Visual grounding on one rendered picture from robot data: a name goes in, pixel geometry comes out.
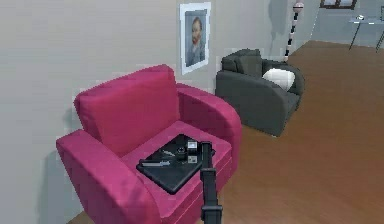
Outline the black and white floor lamp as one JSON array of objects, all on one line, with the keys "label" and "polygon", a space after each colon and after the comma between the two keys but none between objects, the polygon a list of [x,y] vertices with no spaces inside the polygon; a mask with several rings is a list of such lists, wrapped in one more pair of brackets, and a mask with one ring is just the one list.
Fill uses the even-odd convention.
[{"label": "black and white floor lamp", "polygon": [[303,8],[304,8],[304,0],[296,0],[295,4],[292,7],[292,10],[293,10],[293,20],[292,20],[292,23],[291,23],[291,29],[290,29],[290,33],[289,33],[289,36],[288,36],[287,46],[286,46],[286,49],[285,49],[284,62],[288,61],[289,53],[290,53],[290,48],[292,46],[294,34],[295,34],[295,31],[296,31],[296,26],[297,26],[297,22],[298,22],[299,13],[303,10]]}]

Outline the white pillow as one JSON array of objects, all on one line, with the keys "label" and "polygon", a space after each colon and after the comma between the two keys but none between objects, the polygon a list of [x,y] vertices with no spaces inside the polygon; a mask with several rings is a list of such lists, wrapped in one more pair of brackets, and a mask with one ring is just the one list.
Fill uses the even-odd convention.
[{"label": "white pillow", "polygon": [[288,91],[295,81],[295,74],[291,71],[271,68],[262,76],[263,79],[273,82],[285,91]]}]

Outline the framed portrait picture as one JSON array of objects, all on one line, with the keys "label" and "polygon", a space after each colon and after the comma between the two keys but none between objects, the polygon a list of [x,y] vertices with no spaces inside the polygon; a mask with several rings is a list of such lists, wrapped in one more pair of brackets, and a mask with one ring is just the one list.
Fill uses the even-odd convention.
[{"label": "framed portrait picture", "polygon": [[181,74],[209,62],[211,3],[184,3],[179,6]]}]

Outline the dark framed window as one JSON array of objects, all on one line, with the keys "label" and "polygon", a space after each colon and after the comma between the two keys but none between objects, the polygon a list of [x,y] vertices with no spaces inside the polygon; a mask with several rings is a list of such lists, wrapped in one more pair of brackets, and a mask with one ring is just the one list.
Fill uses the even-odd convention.
[{"label": "dark framed window", "polygon": [[320,8],[353,10],[357,0],[320,0]]}]

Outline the glass top table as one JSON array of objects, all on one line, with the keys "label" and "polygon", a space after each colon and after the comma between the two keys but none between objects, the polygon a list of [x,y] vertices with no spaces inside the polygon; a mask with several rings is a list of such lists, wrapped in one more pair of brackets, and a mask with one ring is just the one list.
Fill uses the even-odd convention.
[{"label": "glass top table", "polygon": [[356,17],[354,17],[354,18],[351,18],[349,20],[349,23],[357,25],[357,28],[355,30],[355,33],[353,35],[352,41],[349,45],[349,48],[352,48],[352,46],[355,42],[356,36],[357,36],[362,24],[383,26],[383,30],[382,30],[380,37],[377,40],[377,43],[375,45],[375,52],[378,53],[380,48],[381,48],[382,43],[384,42],[384,20],[382,20],[381,18],[377,18],[377,17],[365,17],[364,20],[357,20]]}]

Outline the black closed laptop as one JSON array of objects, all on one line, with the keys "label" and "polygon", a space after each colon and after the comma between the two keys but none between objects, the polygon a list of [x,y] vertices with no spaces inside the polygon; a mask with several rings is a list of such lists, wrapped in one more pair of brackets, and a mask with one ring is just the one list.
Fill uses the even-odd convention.
[{"label": "black closed laptop", "polygon": [[[175,157],[167,156],[161,150],[176,154],[179,147],[188,151],[186,161],[178,161]],[[171,165],[164,167],[143,167],[140,161],[170,161]],[[140,159],[136,169],[156,183],[167,193],[176,194],[202,167],[203,154],[201,143],[185,134],[179,134],[163,145],[146,159]]]}]

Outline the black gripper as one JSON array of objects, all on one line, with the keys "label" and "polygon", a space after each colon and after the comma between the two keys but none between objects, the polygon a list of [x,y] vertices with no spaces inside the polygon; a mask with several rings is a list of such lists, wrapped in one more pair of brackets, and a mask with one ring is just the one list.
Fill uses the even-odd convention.
[{"label": "black gripper", "polygon": [[[167,150],[161,150],[161,152],[167,156],[175,157],[178,161],[186,161],[188,156],[188,151],[185,147],[179,147],[176,150],[176,154],[167,151]],[[164,167],[171,165],[170,161],[149,161],[149,160],[143,160],[140,161],[140,165],[143,167]]]}]

